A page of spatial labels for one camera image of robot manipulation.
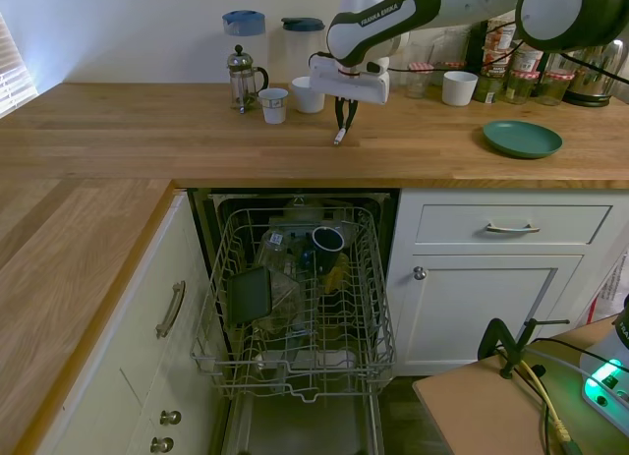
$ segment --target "open dishwasher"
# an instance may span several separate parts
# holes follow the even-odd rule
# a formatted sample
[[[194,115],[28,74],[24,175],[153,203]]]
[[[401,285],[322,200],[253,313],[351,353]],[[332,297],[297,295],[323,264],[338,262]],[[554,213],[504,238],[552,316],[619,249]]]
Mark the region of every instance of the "open dishwasher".
[[[231,400],[223,455],[384,453],[377,394],[395,346],[373,218],[382,211],[372,199],[358,203],[284,194],[218,202],[221,237],[191,355]],[[316,255],[301,259],[319,226],[344,238],[326,273]],[[271,271],[272,311],[230,323],[231,280],[260,266],[269,237],[286,245]]]

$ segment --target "white cabinet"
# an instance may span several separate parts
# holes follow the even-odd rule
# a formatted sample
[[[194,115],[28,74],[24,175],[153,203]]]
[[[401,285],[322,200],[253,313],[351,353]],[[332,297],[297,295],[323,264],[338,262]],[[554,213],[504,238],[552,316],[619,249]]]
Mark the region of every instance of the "white cabinet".
[[[190,205],[177,195],[37,453],[149,454],[154,437],[169,437],[173,455],[206,455],[222,435],[222,399],[190,350],[208,288]],[[181,421],[163,424],[162,411]]]
[[[413,256],[408,279],[396,291],[404,295],[396,374],[432,374],[473,362],[494,317],[514,336],[527,318],[546,318],[580,259]]]
[[[387,276],[395,374],[476,359],[489,321],[569,330],[629,245],[629,195],[605,191],[403,190]],[[427,276],[416,280],[413,270]]]

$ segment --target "dishwasher rack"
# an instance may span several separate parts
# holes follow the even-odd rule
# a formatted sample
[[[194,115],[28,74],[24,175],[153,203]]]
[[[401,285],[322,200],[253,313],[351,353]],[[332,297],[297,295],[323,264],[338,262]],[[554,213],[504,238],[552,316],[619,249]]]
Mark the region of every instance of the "dishwasher rack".
[[[248,208],[233,212],[225,224],[191,356],[229,398],[240,392],[291,394],[304,402],[373,395],[392,377],[395,346],[372,215],[354,206],[301,208],[306,210],[323,219],[298,221],[285,218],[286,208]],[[298,303],[281,308],[291,314],[280,316],[281,326],[229,326],[227,281],[254,266],[263,233],[272,225],[304,237],[322,223],[347,236],[343,253],[349,260],[338,289],[326,292],[315,265],[296,271]],[[218,328],[222,350],[215,345]]]

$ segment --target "white cup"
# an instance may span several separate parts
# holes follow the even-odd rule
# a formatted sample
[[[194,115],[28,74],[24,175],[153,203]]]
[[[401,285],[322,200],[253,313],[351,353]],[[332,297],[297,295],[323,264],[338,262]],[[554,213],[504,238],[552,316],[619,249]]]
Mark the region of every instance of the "white cup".
[[[446,72],[443,75],[441,100],[450,106],[470,104],[478,80],[476,75],[468,72]]]
[[[310,77],[298,77],[291,82],[297,110],[300,113],[313,114],[323,109],[325,95],[311,89]]]
[[[284,88],[261,89],[257,93],[267,124],[282,124],[286,121],[286,96],[288,91]]]

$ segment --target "cabinet handle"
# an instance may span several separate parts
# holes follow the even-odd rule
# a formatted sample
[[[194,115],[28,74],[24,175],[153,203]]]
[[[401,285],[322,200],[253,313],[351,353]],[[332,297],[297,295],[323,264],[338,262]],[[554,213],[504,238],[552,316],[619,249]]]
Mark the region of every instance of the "cabinet handle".
[[[150,453],[168,453],[175,446],[175,442],[170,437],[154,437],[150,442]]]
[[[186,294],[186,282],[181,281],[179,283],[175,283],[173,285],[173,299],[170,301],[170,306],[168,307],[168,311],[166,312],[166,316],[164,317],[164,321],[161,324],[157,324],[155,326],[155,331],[157,332],[157,338],[166,337],[170,329],[173,328],[173,324],[175,323],[175,319],[179,314],[179,310],[181,309],[181,305],[184,302],[184,295]]]
[[[413,278],[419,281],[423,280],[428,275],[428,273],[421,266],[416,266],[415,268],[413,268],[413,272]]]
[[[181,413],[179,411],[162,411],[159,416],[159,423],[163,426],[176,426],[181,422]]]
[[[488,232],[497,232],[498,234],[531,234],[532,232],[540,232],[539,227],[533,227],[531,224],[527,224],[526,227],[496,227],[489,223],[485,228]]]

